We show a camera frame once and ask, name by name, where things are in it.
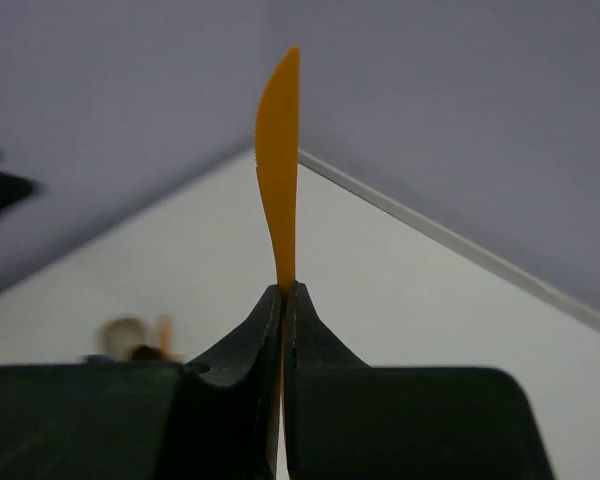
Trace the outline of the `yellow-orange spoon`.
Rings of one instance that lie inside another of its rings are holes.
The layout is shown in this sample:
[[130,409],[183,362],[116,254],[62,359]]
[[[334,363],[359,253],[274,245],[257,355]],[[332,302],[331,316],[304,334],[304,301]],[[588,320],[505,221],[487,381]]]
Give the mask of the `yellow-orange spoon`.
[[172,333],[172,317],[168,314],[159,315],[156,320],[156,346],[166,361],[173,359]]

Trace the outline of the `orange knife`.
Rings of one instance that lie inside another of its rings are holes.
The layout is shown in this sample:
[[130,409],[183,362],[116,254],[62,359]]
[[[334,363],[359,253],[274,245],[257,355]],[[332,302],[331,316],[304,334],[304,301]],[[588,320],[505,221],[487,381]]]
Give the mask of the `orange knife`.
[[286,339],[289,298],[296,281],[299,105],[300,48],[292,46],[267,81],[254,127],[256,174],[281,292],[282,340]]

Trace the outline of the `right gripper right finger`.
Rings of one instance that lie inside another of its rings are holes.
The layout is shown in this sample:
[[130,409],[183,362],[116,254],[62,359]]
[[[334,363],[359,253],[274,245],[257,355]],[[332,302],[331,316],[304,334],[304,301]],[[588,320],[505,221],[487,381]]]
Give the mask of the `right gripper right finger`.
[[373,367],[294,285],[284,334],[293,479],[550,479],[527,396],[486,367]]

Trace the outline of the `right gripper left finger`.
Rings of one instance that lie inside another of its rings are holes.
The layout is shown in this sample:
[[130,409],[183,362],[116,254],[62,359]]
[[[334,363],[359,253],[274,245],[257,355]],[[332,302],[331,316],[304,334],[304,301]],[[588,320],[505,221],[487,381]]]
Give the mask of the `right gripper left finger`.
[[281,293],[186,363],[0,366],[0,479],[272,479]]

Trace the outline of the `beige spoon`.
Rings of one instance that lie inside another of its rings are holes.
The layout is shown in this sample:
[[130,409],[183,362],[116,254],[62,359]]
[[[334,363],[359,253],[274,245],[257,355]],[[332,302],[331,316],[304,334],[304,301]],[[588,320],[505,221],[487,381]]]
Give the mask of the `beige spoon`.
[[138,317],[122,316],[106,322],[99,330],[101,352],[115,360],[126,361],[132,352],[146,343],[148,331]]

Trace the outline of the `dark blue spoon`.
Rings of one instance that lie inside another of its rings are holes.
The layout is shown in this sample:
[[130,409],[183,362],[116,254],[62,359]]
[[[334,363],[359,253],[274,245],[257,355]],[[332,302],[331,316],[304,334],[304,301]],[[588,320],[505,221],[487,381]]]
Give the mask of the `dark blue spoon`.
[[85,355],[82,358],[82,361],[84,363],[115,363],[116,359],[108,356],[108,355],[104,355],[104,354],[91,354],[91,355]]

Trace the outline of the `brown spoon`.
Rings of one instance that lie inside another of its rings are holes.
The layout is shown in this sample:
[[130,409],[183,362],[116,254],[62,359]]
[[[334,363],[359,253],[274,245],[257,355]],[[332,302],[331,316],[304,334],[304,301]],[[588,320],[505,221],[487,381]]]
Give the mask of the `brown spoon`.
[[160,348],[142,344],[130,352],[128,360],[133,362],[170,362],[171,358]]

